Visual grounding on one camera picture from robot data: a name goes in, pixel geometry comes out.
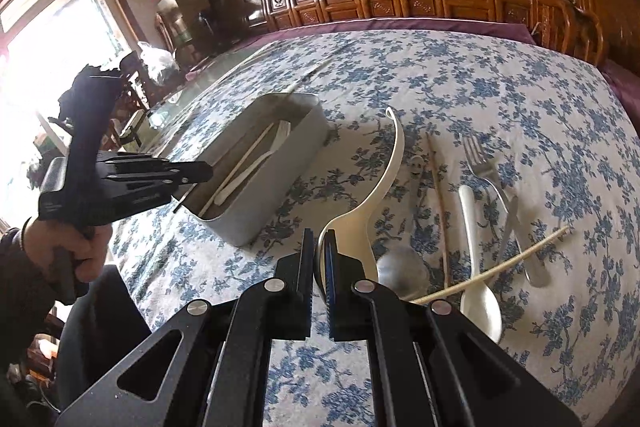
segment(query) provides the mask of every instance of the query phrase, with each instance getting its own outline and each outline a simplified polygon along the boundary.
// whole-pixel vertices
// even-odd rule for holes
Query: person's leg
[[[107,265],[71,308],[60,339],[56,388],[66,409],[151,334],[118,269]]]

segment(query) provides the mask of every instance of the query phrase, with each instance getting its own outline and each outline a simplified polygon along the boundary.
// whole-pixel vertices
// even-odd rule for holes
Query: person's left hand
[[[111,233],[111,225],[95,227],[94,237],[87,239],[75,227],[66,223],[34,219],[24,231],[22,247],[31,262],[40,268],[47,281],[56,282],[51,269],[53,251],[55,247],[62,247],[71,252],[74,259],[82,261],[76,268],[78,280],[91,282],[102,271]]]

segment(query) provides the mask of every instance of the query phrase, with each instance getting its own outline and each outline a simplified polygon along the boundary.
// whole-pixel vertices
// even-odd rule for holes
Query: plastic bag
[[[174,60],[173,55],[167,50],[155,48],[148,42],[139,42],[138,45],[142,49],[140,59],[145,63],[149,73],[149,78],[158,86],[164,86],[164,83],[176,71],[180,72],[180,66]]]

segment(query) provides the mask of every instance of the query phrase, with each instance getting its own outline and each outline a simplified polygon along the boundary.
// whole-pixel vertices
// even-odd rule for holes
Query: tablecloth
[[[476,195],[484,265],[494,260],[504,212],[468,169],[460,138],[475,133],[532,241],[564,224],[574,232],[541,254],[550,286],[531,287],[522,266],[492,285],[502,311],[500,346],[594,425],[638,359],[640,311],[640,140],[598,71],[585,62],[519,42],[435,31],[369,31],[272,42],[200,95],[154,146],[190,160],[225,124],[267,92],[319,95],[330,132],[325,147],[282,206],[245,247],[226,245],[184,208],[172,205],[119,222],[114,258],[152,329],[194,298],[220,303],[270,277],[276,260],[318,234],[374,187],[393,147],[384,116],[401,119],[404,163],[370,222],[377,256],[402,239],[408,216],[406,162],[425,154],[430,135],[444,190],[422,181],[412,245],[442,288],[439,222],[447,223],[452,277],[469,276],[457,189]],[[512,240],[508,255],[516,253]],[[312,337],[274,343],[266,425],[372,425],[364,343],[328,339],[317,289]]]

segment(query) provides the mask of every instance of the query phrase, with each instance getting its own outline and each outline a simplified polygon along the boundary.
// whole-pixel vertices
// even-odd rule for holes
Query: rectangular container
[[[291,132],[282,146],[226,198],[222,206],[213,203],[203,218],[199,218],[199,211],[229,172],[273,123],[273,128],[234,177],[269,150],[280,120],[291,123]],[[257,98],[196,158],[213,166],[213,177],[193,189],[184,201],[185,208],[227,243],[236,247],[245,245],[258,235],[284,201],[293,182],[308,168],[324,144],[328,130],[320,100],[314,94],[283,92]],[[174,194],[176,200],[189,188],[181,187]]]

